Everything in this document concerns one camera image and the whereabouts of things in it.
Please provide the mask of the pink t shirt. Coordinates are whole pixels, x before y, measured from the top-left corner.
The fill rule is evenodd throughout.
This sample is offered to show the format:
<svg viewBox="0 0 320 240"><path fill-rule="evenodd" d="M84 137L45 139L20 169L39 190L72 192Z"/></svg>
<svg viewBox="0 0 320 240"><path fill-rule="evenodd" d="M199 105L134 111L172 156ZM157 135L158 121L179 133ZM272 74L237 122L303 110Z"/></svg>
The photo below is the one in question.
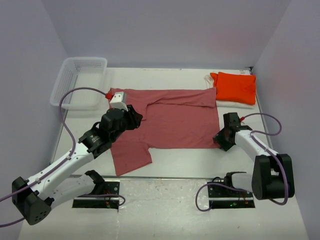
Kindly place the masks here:
<svg viewBox="0 0 320 240"><path fill-rule="evenodd" d="M150 148L215 149L220 131L216 89L123 89L126 103L143 116L140 127L125 131L111 147L115 174L152 163Z"/></svg>

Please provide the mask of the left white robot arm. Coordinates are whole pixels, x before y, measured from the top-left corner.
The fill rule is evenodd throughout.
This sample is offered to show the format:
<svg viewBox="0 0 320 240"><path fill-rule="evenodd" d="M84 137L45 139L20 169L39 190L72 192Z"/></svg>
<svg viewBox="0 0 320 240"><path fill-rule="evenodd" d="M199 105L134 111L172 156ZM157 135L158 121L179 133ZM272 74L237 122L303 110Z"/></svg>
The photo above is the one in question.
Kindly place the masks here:
<svg viewBox="0 0 320 240"><path fill-rule="evenodd" d="M127 109L111 108L93 124L72 148L39 173L16 178L12 186L12 203L29 225L40 223L58 205L80 196L97 197L103 193L103 178L94 170L75 181L64 181L76 170L98 158L112 147L119 136L140 127L143 116L132 105Z"/></svg>

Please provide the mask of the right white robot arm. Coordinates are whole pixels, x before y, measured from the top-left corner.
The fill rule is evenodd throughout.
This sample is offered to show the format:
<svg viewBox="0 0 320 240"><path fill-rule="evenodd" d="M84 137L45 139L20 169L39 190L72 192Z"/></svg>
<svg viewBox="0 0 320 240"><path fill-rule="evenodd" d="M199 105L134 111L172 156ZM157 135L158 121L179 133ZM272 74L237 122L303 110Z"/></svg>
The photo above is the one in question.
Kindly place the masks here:
<svg viewBox="0 0 320 240"><path fill-rule="evenodd" d="M291 157L280 154L258 139L258 130L243 124L245 117L236 112L223 115L223 128L213 137L213 142L227 152L237 146L253 160L253 171L228 172L223 191L233 197L240 191L252 193L258 200L269 200L284 206L295 194Z"/></svg>

